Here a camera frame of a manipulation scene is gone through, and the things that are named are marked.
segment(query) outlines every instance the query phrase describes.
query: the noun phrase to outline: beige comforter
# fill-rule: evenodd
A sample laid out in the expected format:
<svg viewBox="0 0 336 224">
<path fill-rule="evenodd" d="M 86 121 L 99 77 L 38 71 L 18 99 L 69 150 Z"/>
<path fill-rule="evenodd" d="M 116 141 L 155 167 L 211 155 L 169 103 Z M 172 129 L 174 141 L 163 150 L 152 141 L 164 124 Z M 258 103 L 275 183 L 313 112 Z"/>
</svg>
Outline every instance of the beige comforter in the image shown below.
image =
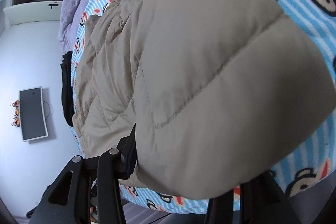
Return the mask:
<svg viewBox="0 0 336 224">
<path fill-rule="evenodd" d="M 335 106 L 319 50 L 274 0 L 114 0 L 85 37 L 73 124 L 93 157 L 136 123 L 128 185 L 219 196 Z"/>
</svg>

